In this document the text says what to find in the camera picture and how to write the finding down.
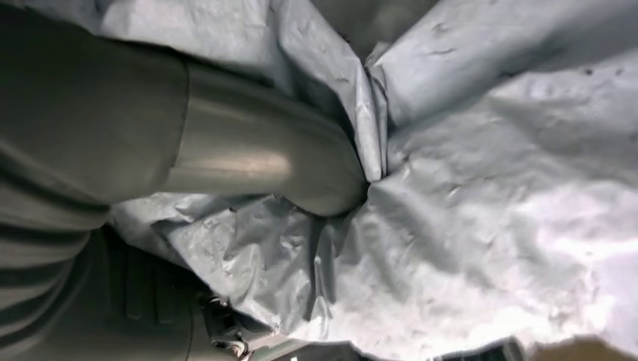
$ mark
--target wrinkled plastic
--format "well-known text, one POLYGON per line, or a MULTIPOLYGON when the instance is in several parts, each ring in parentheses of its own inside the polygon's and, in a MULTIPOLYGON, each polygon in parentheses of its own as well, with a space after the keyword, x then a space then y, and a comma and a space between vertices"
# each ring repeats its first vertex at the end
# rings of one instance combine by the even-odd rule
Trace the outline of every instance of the wrinkled plastic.
POLYGON ((368 179, 387 170, 345 218, 274 196, 114 209, 129 242, 167 241, 237 309, 387 359, 510 335, 638 354, 636 2, 442 0, 373 52, 370 79, 307 1, 27 4, 345 109, 368 179))

